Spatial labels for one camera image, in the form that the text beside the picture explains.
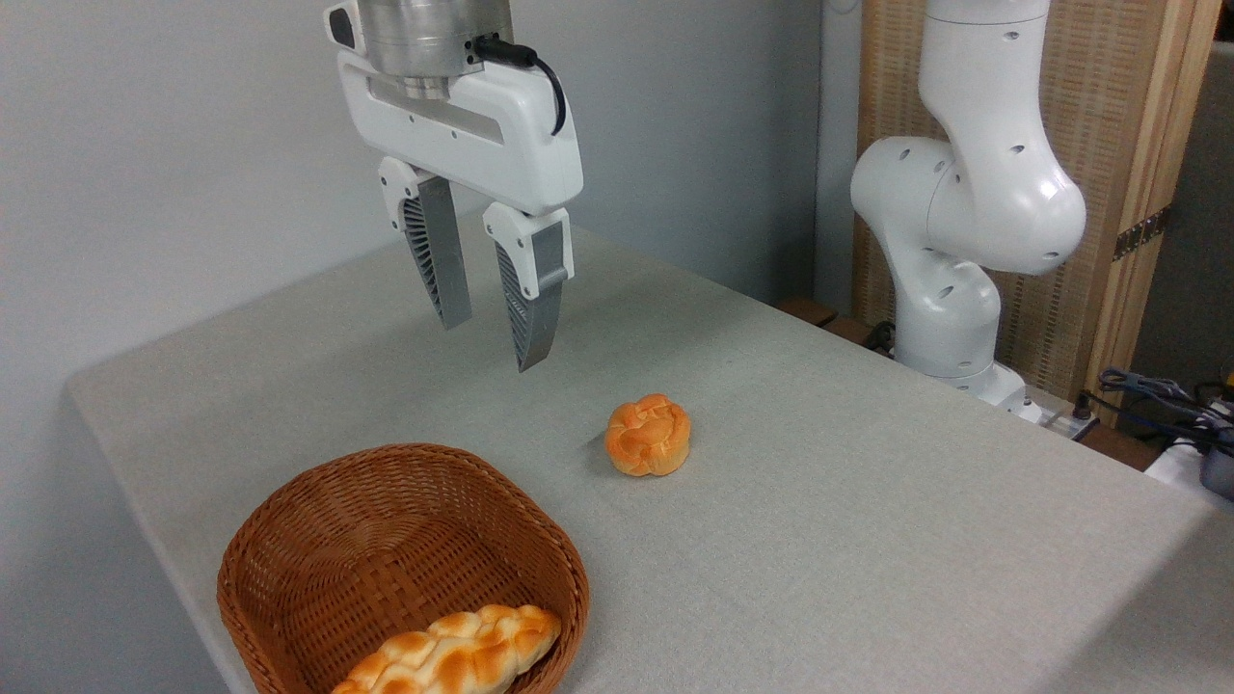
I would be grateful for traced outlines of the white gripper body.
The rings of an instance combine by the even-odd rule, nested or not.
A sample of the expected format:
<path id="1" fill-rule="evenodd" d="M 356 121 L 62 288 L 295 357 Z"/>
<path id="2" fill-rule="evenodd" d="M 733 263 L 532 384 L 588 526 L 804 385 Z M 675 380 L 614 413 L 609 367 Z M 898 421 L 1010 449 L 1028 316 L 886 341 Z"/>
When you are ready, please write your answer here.
<path id="1" fill-rule="evenodd" d="M 362 140 L 384 154 L 536 216 L 582 191 L 573 116 L 552 135 L 555 98 L 539 70 L 489 63 L 432 100 L 408 98 L 353 51 L 336 65 Z"/>

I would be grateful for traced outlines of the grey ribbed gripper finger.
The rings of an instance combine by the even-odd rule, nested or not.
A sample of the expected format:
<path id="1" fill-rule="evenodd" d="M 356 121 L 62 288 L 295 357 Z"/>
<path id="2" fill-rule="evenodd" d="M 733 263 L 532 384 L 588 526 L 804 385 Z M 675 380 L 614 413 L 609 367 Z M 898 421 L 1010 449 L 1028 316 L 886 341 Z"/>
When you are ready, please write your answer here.
<path id="1" fill-rule="evenodd" d="M 389 222 L 404 233 L 432 307 L 444 328 L 457 328 L 471 319 L 471 303 L 449 182 L 391 156 L 378 173 Z"/>
<path id="2" fill-rule="evenodd" d="M 563 285 L 575 275 L 573 226 L 565 209 L 529 216 L 506 203 L 490 203 L 482 224 L 496 247 L 516 362 L 524 372 L 550 354 Z"/>

